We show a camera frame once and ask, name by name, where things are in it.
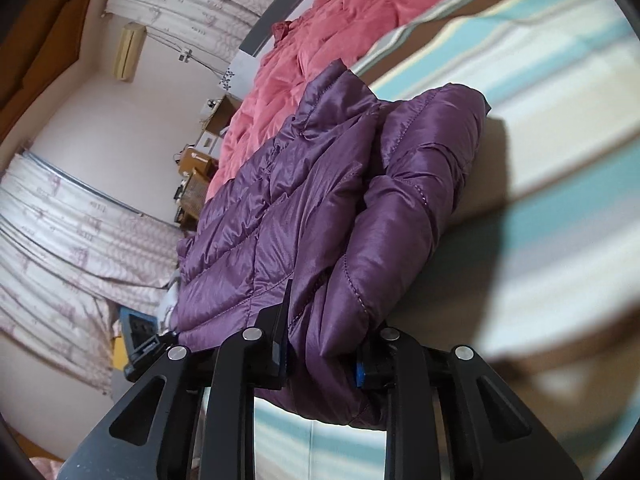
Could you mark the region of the purple down jacket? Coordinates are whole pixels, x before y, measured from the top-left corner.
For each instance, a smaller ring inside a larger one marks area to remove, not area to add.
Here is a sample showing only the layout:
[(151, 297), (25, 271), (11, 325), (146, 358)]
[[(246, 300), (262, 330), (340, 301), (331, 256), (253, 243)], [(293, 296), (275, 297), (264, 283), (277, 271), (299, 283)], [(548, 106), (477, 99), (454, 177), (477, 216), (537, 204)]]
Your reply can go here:
[(381, 428), (356, 356), (434, 254), (488, 112), (463, 84), (384, 101), (332, 62), (179, 243), (180, 342), (217, 347), (287, 301), (292, 374), (262, 397), (320, 422)]

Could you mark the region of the patterned curtain at side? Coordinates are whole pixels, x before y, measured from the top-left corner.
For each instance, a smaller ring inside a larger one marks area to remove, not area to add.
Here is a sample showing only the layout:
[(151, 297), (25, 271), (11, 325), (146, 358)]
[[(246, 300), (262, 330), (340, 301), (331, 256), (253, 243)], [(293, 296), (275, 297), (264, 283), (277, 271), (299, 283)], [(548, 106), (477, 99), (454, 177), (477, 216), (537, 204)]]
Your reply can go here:
[(117, 311), (151, 314), (182, 233), (31, 152), (1, 175), (1, 330), (101, 391), (111, 385)]

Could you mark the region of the striped bed sheet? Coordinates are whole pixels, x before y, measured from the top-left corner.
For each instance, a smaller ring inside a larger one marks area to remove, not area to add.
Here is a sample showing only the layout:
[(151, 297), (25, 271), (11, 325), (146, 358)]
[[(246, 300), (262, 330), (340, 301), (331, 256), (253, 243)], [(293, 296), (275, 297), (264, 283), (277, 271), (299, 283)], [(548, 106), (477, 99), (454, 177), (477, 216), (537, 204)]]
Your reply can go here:
[(588, 479), (639, 416), (639, 39), (616, 0), (442, 0), (354, 65), (386, 100), (491, 111), (434, 258), (390, 317), (469, 344)]

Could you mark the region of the wooden wicker chair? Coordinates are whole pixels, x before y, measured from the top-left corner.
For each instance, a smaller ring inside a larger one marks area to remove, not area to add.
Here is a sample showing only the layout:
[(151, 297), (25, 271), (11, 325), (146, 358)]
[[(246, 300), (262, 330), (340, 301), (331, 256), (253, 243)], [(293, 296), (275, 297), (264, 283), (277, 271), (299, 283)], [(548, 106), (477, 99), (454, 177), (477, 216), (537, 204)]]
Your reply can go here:
[(218, 160), (186, 148), (178, 160), (178, 174), (181, 177), (174, 201), (177, 212), (174, 221), (185, 231), (194, 231), (205, 203), (210, 181), (218, 169)]

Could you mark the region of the white bedside cabinet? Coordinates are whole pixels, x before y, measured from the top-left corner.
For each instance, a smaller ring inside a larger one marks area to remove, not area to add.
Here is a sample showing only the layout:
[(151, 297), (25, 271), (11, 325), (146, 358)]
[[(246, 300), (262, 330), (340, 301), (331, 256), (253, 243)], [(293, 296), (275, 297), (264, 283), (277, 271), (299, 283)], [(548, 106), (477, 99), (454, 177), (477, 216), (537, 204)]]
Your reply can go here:
[(194, 144), (194, 148), (211, 158), (220, 159), (221, 144), (224, 139), (217, 133), (212, 133), (208, 130), (204, 130), (198, 142)]

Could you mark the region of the wooden desk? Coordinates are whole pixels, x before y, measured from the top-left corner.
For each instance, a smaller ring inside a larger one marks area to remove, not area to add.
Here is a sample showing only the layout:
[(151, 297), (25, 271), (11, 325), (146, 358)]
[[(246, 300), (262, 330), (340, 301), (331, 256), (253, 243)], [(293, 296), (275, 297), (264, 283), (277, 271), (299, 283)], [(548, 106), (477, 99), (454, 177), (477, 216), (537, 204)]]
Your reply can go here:
[(201, 108), (200, 122), (204, 131), (218, 134), (227, 128), (232, 116), (240, 108), (242, 102), (234, 96), (224, 94), (216, 99), (208, 99)]

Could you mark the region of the red pink quilt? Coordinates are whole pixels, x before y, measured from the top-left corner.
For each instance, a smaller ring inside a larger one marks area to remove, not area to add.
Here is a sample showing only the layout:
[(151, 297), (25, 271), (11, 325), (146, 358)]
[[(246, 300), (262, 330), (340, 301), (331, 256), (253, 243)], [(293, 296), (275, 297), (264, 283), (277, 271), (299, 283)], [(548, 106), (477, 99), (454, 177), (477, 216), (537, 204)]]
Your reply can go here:
[(306, 85), (336, 60), (353, 66), (388, 32), (439, 4), (473, 0), (314, 0), (299, 18), (275, 24), (274, 44), (262, 57), (222, 144), (211, 200), (293, 114)]

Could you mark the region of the white grey headboard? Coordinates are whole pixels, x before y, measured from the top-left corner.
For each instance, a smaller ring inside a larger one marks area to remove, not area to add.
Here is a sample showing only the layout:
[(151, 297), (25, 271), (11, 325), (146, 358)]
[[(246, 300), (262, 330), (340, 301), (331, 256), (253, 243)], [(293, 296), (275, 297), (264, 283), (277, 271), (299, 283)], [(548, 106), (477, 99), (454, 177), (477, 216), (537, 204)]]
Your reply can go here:
[(272, 26), (293, 21), (309, 9), (314, 0), (273, 0), (239, 46), (220, 81), (224, 92), (242, 101), (253, 88), (260, 60), (273, 49)]

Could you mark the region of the beige wall air conditioner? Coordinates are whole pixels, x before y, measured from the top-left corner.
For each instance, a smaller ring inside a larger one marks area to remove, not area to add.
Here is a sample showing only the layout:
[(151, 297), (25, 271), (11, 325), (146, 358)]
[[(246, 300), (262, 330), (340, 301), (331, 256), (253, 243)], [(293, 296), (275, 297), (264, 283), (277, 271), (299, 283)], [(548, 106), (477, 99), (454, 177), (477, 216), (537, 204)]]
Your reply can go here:
[(122, 28), (113, 67), (116, 80), (130, 82), (134, 79), (145, 37), (143, 25), (128, 23)]

